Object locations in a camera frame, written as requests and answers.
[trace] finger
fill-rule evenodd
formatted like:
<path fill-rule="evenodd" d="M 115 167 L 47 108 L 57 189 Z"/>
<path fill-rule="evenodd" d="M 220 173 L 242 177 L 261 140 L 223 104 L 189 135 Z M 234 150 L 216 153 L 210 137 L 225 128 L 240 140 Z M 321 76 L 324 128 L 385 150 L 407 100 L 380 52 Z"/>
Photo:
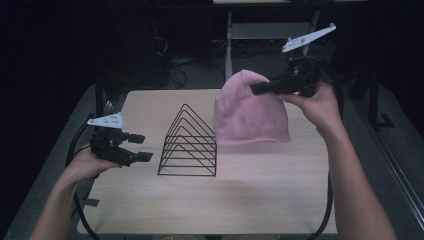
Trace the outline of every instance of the finger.
<path fill-rule="evenodd" d="M 294 104 L 298 107 L 300 107 L 306 99 L 305 97 L 298 96 L 295 94 L 287 94 L 287 95 L 283 94 L 283 95 L 279 95 L 278 98 L 285 102 Z"/>

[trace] desk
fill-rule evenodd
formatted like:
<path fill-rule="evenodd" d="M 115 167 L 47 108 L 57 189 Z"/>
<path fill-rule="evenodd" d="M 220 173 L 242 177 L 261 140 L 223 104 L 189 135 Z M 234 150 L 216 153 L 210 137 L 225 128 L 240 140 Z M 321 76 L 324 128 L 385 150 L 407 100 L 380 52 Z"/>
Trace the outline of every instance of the desk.
<path fill-rule="evenodd" d="M 131 151 L 153 152 L 149 163 L 111 169 L 95 181 L 84 212 L 106 234 L 312 233 L 326 207 L 324 141 L 295 106 L 287 105 L 290 143 L 218 146 L 216 177 L 158 176 L 166 132 L 187 103 L 212 127 L 219 90 L 129 93 L 122 110 L 125 132 L 143 134 Z M 78 230 L 85 232 L 79 224 Z M 334 216 L 325 233 L 335 233 Z"/>

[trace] metal stand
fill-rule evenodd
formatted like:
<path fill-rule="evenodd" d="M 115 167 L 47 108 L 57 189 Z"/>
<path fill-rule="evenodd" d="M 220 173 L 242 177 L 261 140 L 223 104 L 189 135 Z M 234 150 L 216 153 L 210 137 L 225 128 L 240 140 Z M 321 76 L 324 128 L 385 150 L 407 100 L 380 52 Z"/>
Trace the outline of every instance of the metal stand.
<path fill-rule="evenodd" d="M 215 133 L 184 104 L 169 128 L 158 175 L 216 176 Z"/>
<path fill-rule="evenodd" d="M 365 70 L 358 76 L 355 84 L 349 91 L 349 97 L 353 100 L 362 99 L 365 92 L 369 89 L 369 100 L 368 100 L 368 121 L 375 131 L 379 131 L 380 128 L 393 128 L 394 124 L 390 120 L 386 113 L 381 113 L 380 116 L 384 122 L 378 122 L 378 88 L 379 81 L 377 73 L 371 70 Z"/>

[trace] human arm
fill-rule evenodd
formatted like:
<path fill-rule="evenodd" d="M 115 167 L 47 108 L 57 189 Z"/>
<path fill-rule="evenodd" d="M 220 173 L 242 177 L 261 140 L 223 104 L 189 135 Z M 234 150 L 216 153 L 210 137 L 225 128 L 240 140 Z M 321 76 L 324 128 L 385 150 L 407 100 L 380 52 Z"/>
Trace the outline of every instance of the human arm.
<path fill-rule="evenodd" d="M 91 177 L 113 167 L 118 165 L 98 159 L 89 147 L 76 154 L 54 184 L 30 239 L 67 239 L 75 191 Z"/>
<path fill-rule="evenodd" d="M 326 143 L 339 236 L 342 239 L 397 239 L 340 118 L 333 87 L 320 82 L 311 98 L 297 95 L 279 98 L 298 106 Z"/>

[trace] wrist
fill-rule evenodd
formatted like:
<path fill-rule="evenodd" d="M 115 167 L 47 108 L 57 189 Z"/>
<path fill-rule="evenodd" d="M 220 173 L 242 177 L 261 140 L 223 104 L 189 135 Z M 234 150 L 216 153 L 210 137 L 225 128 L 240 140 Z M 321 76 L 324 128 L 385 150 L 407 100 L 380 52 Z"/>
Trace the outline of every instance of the wrist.
<path fill-rule="evenodd" d="M 318 132 L 327 144 L 334 145 L 338 142 L 343 142 L 346 138 L 349 139 L 346 128 L 343 123 L 329 126 L 325 129 L 318 129 Z"/>

